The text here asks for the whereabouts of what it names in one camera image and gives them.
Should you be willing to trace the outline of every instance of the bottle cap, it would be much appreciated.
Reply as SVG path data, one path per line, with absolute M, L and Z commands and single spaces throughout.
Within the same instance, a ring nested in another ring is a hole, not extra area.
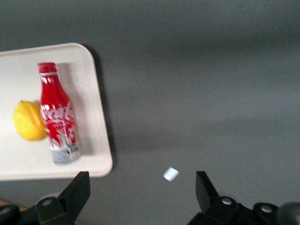
M 40 74 L 57 72 L 56 64 L 54 62 L 41 62 L 37 64 Z

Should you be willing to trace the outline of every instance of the small white cube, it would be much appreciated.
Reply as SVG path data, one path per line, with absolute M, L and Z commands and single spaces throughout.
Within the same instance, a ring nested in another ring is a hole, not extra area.
M 164 178 L 166 178 L 168 181 L 172 181 L 172 180 L 174 180 L 177 177 L 178 174 L 179 174 L 179 172 L 177 170 L 175 170 L 172 167 L 170 167 L 164 173 Z

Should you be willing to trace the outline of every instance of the bottle label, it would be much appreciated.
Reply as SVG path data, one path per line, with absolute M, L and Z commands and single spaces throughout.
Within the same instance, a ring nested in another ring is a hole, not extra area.
M 70 101 L 66 107 L 52 109 L 49 109 L 49 105 L 41 105 L 41 115 L 48 133 L 54 162 L 64 163 L 79 157 Z

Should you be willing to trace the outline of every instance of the tray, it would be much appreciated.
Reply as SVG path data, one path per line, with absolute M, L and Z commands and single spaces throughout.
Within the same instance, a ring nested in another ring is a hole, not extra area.
M 12 123 L 20 100 L 41 95 L 37 63 L 57 64 L 61 85 L 73 103 L 82 156 L 68 165 L 55 165 L 48 139 L 22 139 Z M 99 94 L 95 63 L 82 45 L 69 43 L 0 52 L 0 180 L 73 178 L 80 171 L 91 177 L 107 175 L 112 156 Z

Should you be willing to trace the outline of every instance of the black plastic part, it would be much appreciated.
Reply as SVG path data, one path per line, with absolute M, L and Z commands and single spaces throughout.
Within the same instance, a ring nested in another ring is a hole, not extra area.
M 0 207 L 0 225 L 73 225 L 89 197 L 89 172 L 80 172 L 57 198 L 42 199 L 21 213 L 15 205 Z
M 300 202 L 289 202 L 282 205 L 277 211 L 277 220 L 281 224 L 300 224 Z
M 188 225 L 222 225 L 208 216 L 198 213 Z
M 15 205 L 5 205 L 0 207 L 0 224 L 12 225 L 20 218 L 19 207 Z
M 68 216 L 75 221 L 90 197 L 89 172 L 80 172 L 62 191 L 58 199 Z
M 59 200 L 55 197 L 45 198 L 36 205 L 37 218 L 41 225 L 74 225 Z
M 231 203 L 223 203 L 224 199 L 229 200 Z M 205 212 L 205 215 L 213 218 L 220 224 L 229 225 L 234 221 L 238 210 L 239 205 L 232 198 L 220 197 L 214 201 L 211 207 Z
M 239 211 L 235 218 L 235 224 L 237 225 L 257 225 L 253 220 L 253 211 L 246 208 L 241 203 L 239 203 Z
M 198 171 L 196 174 L 196 197 L 202 213 L 220 197 L 204 171 Z
M 278 207 L 269 203 L 257 203 L 253 207 L 254 219 L 258 224 L 279 225 L 276 220 Z

